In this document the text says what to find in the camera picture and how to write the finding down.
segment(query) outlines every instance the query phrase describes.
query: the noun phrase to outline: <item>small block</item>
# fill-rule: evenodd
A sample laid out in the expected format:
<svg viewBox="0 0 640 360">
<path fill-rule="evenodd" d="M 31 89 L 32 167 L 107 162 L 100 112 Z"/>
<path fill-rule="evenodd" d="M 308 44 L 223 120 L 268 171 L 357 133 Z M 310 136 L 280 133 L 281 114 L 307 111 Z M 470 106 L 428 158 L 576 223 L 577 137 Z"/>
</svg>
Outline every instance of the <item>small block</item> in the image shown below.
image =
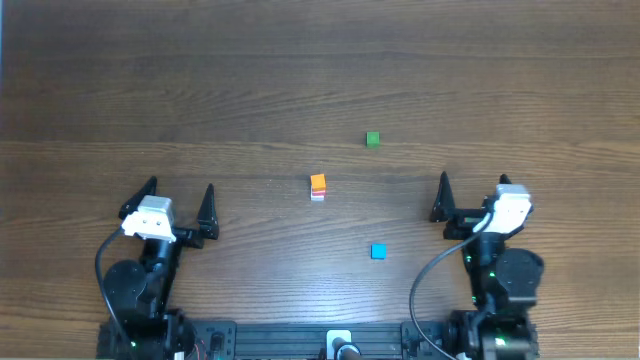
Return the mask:
<svg viewBox="0 0 640 360">
<path fill-rule="evenodd" d="M 367 147 L 375 148 L 380 146 L 380 133 L 377 131 L 370 131 L 367 133 Z"/>
<path fill-rule="evenodd" d="M 386 244 L 373 244 L 371 245 L 371 258 L 374 260 L 384 260 L 387 258 L 387 245 Z"/>
<path fill-rule="evenodd" d="M 324 191 L 327 190 L 327 181 L 324 174 L 311 175 L 311 190 Z"/>
</svg>

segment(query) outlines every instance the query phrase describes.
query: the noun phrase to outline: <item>wooden tabletop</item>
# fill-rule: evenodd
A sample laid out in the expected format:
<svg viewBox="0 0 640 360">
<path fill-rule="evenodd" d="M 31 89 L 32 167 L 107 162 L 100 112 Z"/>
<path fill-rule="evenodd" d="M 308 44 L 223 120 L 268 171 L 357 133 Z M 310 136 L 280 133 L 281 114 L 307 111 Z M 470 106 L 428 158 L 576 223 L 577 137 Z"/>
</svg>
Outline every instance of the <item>wooden tabletop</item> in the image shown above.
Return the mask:
<svg viewBox="0 0 640 360">
<path fill-rule="evenodd" d="M 453 244 L 427 221 L 443 170 L 459 206 L 502 173 L 532 193 L 508 244 L 545 260 L 542 355 L 638 355 L 637 0 L 6 0 L 3 27 L 0 356 L 95 356 L 94 256 L 151 175 L 183 225 L 216 188 L 220 239 L 174 285 L 188 316 L 407 320 Z M 459 255 L 417 303 L 472 308 Z"/>
</svg>

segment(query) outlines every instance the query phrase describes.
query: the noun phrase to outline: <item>wooden table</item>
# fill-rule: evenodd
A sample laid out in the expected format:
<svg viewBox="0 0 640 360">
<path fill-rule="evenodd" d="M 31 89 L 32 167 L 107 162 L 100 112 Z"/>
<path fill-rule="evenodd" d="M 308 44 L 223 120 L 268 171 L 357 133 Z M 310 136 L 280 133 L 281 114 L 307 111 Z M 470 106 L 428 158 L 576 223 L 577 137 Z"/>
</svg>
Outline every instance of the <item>wooden table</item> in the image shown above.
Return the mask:
<svg viewBox="0 0 640 360">
<path fill-rule="evenodd" d="M 452 245 L 426 221 L 442 170 L 460 206 L 503 172 L 533 194 L 509 245 L 546 262 L 544 356 L 638 355 L 637 0 L 4 5 L 0 356 L 95 355 L 95 252 L 151 175 L 184 225 L 216 186 L 220 240 L 174 286 L 189 316 L 406 320 Z M 423 319 L 471 308 L 460 257 L 418 297 Z"/>
</svg>

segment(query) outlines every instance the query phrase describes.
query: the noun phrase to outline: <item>wood grain surface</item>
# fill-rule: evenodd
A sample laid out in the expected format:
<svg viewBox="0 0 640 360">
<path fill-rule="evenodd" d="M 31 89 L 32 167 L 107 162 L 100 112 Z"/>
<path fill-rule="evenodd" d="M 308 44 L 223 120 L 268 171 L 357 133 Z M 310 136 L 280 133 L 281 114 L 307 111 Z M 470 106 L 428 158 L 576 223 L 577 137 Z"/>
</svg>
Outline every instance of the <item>wood grain surface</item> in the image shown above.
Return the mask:
<svg viewBox="0 0 640 360">
<path fill-rule="evenodd" d="M 461 206 L 503 172 L 533 194 L 509 244 L 546 262 L 543 356 L 638 356 L 637 0 L 5 0 L 3 27 L 0 356 L 95 355 L 94 255 L 151 175 L 185 225 L 216 186 L 220 240 L 174 286 L 189 316 L 406 320 L 452 244 L 426 221 L 442 170 Z M 454 256 L 418 312 L 469 297 Z"/>
</svg>

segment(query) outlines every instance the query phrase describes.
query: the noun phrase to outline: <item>blue block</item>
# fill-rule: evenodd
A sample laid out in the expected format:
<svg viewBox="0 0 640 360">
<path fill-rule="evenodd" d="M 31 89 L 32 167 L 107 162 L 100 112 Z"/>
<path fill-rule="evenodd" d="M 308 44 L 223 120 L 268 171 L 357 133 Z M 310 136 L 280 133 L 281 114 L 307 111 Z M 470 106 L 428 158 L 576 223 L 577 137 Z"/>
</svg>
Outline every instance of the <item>blue block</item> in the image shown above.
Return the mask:
<svg viewBox="0 0 640 360">
<path fill-rule="evenodd" d="M 371 258 L 374 260 L 384 260 L 387 258 L 387 245 L 386 244 L 373 244 L 371 245 Z"/>
</svg>

